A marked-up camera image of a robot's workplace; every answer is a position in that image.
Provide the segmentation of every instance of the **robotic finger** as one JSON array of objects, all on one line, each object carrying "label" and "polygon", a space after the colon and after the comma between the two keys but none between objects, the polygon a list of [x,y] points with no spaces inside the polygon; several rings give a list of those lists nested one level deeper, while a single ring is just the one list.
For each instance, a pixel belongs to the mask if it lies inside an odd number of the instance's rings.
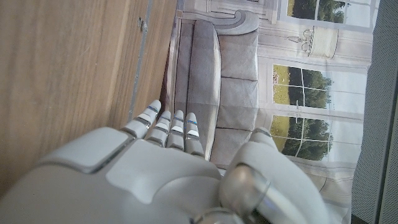
[{"label": "robotic finger", "polygon": [[156,126],[148,134],[147,141],[160,147],[165,147],[167,135],[169,134],[170,119],[171,113],[169,111],[164,111]]},{"label": "robotic finger", "polygon": [[199,141],[200,138],[197,126],[197,117],[194,113],[187,114],[187,121],[185,124],[185,152],[194,156],[205,158],[203,148]]},{"label": "robotic finger", "polygon": [[169,137],[167,138],[166,147],[179,149],[184,151],[184,113],[180,110],[176,111],[171,125]]},{"label": "robotic finger", "polygon": [[128,122],[122,130],[132,134],[135,138],[144,138],[149,127],[155,121],[161,106],[159,100],[154,100],[138,117]]}]

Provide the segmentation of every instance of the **window pane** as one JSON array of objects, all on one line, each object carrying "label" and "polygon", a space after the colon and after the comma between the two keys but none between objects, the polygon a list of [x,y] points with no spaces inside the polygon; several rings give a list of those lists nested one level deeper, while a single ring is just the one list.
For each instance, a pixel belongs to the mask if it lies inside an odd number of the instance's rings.
[{"label": "window pane", "polygon": [[282,105],[299,105],[303,104],[303,88],[274,85],[274,103]]},{"label": "window pane", "polygon": [[273,84],[289,85],[289,68],[283,65],[274,65],[272,74]]},{"label": "window pane", "polygon": [[318,20],[344,23],[345,2],[333,0],[319,0]]},{"label": "window pane", "polygon": [[315,19],[317,0],[289,0],[287,15],[299,19]]},{"label": "window pane", "polygon": [[361,153],[360,144],[331,142],[329,144],[328,161],[356,163],[358,161],[360,153]]},{"label": "window pane", "polygon": [[287,116],[273,116],[271,124],[272,136],[301,139],[303,118],[292,118]]},{"label": "window pane", "polygon": [[303,69],[304,86],[316,88],[319,90],[327,90],[332,84],[330,75],[326,72],[312,71]]},{"label": "window pane", "polygon": [[327,108],[334,111],[363,114],[365,110],[365,96],[357,93],[329,92]]},{"label": "window pane", "polygon": [[300,140],[282,139],[278,137],[272,137],[272,138],[275,141],[278,151],[282,152],[284,155],[287,156],[295,156],[301,143]]},{"label": "window pane", "polygon": [[318,141],[304,141],[297,157],[313,161],[321,161],[328,154],[328,143]]},{"label": "window pane", "polygon": [[363,124],[343,121],[333,121],[331,124],[331,141],[361,144]]},{"label": "window pane", "polygon": [[301,68],[288,67],[289,68],[289,85],[292,86],[303,86],[301,79]]},{"label": "window pane", "polygon": [[346,24],[353,26],[369,27],[371,8],[369,6],[352,4],[347,7]]},{"label": "window pane", "polygon": [[329,141],[330,125],[328,121],[305,119],[303,139]]},{"label": "window pane", "polygon": [[302,86],[299,68],[274,65],[272,78],[274,83],[274,103],[282,105],[296,105],[298,103],[299,106],[303,106],[303,89],[295,87]]},{"label": "window pane", "polygon": [[329,92],[323,90],[304,89],[305,102],[307,107],[327,109],[330,102]]}]

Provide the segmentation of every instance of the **window frame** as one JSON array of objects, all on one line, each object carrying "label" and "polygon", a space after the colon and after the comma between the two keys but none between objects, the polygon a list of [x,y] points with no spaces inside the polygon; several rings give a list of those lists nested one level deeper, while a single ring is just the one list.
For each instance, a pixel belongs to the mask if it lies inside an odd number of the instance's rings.
[{"label": "window frame", "polygon": [[[350,2],[350,0],[341,0],[341,1],[345,2],[345,3],[350,3],[350,4],[368,5],[368,4],[363,4],[363,3]],[[313,20],[313,19],[300,19],[300,18],[288,16],[287,15],[287,5],[289,3],[289,0],[280,0],[279,1],[280,7],[279,7],[279,13],[278,13],[278,20],[284,21],[284,22],[289,22],[289,23],[294,23],[294,24],[306,25],[306,26],[326,27],[329,29],[344,29],[344,30],[352,30],[352,31],[356,31],[356,32],[365,32],[365,33],[373,32],[373,28],[374,28],[373,17],[374,17],[374,13],[375,13],[375,9],[376,9],[376,0],[371,0],[371,3],[369,5],[369,7],[370,7],[369,27],[360,27],[360,26],[345,24],[347,7],[345,8],[343,24],[328,22],[328,21],[319,21],[319,20],[317,20],[318,19],[319,2],[320,2],[320,0],[317,0],[317,7],[315,9],[315,18]]]},{"label": "window frame", "polygon": [[[274,120],[274,116],[284,116],[284,117],[289,117],[289,118],[292,117],[292,116],[285,116],[285,115],[280,115],[280,114],[273,114],[273,115],[272,115],[272,121]],[[328,143],[328,152],[326,153],[326,155],[325,155],[325,157],[324,157],[324,158],[326,158],[326,161],[329,161],[330,143],[335,142],[335,143],[350,144],[350,145],[354,145],[354,146],[359,146],[359,147],[361,147],[361,143],[331,141],[330,136],[332,135],[332,131],[331,131],[331,130],[332,130],[333,122],[334,122],[334,121],[339,122],[339,121],[338,121],[338,120],[334,120],[334,119],[329,119],[329,118],[326,118],[326,119],[319,119],[319,120],[323,120],[323,121],[328,122],[328,124],[330,125],[330,126],[329,126],[329,130],[330,130],[330,132],[329,132],[329,138],[328,138],[327,141],[326,141],[326,140],[316,140],[316,139],[304,139],[304,138],[303,138],[303,137],[304,137],[304,136],[303,136],[303,133],[304,133],[304,124],[305,124],[305,121],[308,120],[308,119],[313,119],[313,118],[302,118],[302,119],[303,119],[303,123],[302,123],[302,132],[301,132],[301,138],[300,138],[300,139],[299,139],[299,138],[283,137],[283,136],[273,135],[273,134],[271,133],[271,136],[272,136],[272,137],[275,137],[275,138],[280,138],[280,139],[291,139],[291,140],[300,141],[300,145],[299,145],[299,147],[298,147],[298,149],[297,149],[297,151],[296,151],[294,157],[300,158],[298,155],[299,155],[300,150],[301,150],[301,147],[302,147],[302,145],[303,145],[303,143],[304,143],[305,141],[327,142],[327,143]]]},{"label": "window frame", "polygon": [[[302,78],[302,86],[295,86],[296,88],[301,88],[303,91],[303,102],[305,102],[305,93],[304,90],[307,89],[314,89],[314,88],[309,88],[309,87],[304,87],[304,82],[303,82],[303,73],[302,70],[313,70],[313,71],[320,71],[321,69],[311,69],[311,68],[305,68],[303,67],[297,67],[295,65],[289,65],[289,63],[277,63],[273,62],[270,63],[270,74],[273,73],[274,71],[274,65],[282,65],[286,67],[295,67],[301,69],[301,78]],[[285,111],[285,112],[291,112],[295,114],[295,116],[301,117],[304,114],[311,115],[314,118],[311,119],[324,119],[325,117],[334,117],[334,118],[339,118],[339,120],[356,120],[358,122],[363,122],[363,114],[361,113],[352,113],[352,112],[344,112],[344,111],[335,111],[335,110],[328,110],[328,109],[323,109],[323,108],[314,108],[314,107],[308,107],[308,106],[299,106],[299,105],[282,105],[278,103],[274,103],[274,85],[281,85],[281,84],[275,84],[272,81],[271,77],[271,82],[272,88],[270,89],[270,92],[267,94],[268,95],[268,101],[272,102],[272,106],[269,107],[270,110],[276,110],[276,111]]]}]

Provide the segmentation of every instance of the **wooden surface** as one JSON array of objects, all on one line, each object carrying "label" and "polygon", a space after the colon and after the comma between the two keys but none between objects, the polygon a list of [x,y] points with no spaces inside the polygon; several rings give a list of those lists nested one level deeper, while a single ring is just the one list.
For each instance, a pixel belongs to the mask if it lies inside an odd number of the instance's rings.
[{"label": "wooden surface", "polygon": [[153,100],[158,99],[165,72],[167,54],[174,16],[169,12],[176,9],[177,0],[162,1],[152,5],[145,42],[144,61],[139,75],[139,84],[133,115],[137,116]]},{"label": "wooden surface", "polygon": [[[137,109],[159,97],[175,2],[152,2]],[[44,154],[124,125],[147,5],[0,1],[0,196]]]}]

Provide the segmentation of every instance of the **grass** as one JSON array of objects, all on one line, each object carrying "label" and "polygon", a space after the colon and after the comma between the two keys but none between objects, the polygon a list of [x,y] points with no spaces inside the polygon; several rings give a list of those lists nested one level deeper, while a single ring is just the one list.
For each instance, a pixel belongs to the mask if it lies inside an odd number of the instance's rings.
[{"label": "grass", "polygon": [[[289,68],[282,65],[274,65],[274,72],[278,75],[278,84],[289,84]],[[274,102],[289,105],[289,87],[274,85]]]},{"label": "grass", "polygon": [[[274,72],[278,76],[278,84],[289,84],[289,68],[282,65],[274,65]],[[274,85],[274,103],[289,105],[289,87]],[[289,133],[289,117],[286,116],[273,116],[271,125],[271,134],[273,136],[287,137]],[[282,151],[286,139],[274,138],[275,144],[279,151]]]},{"label": "grass", "polygon": [[294,0],[289,0],[287,2],[287,16],[293,16]]}]

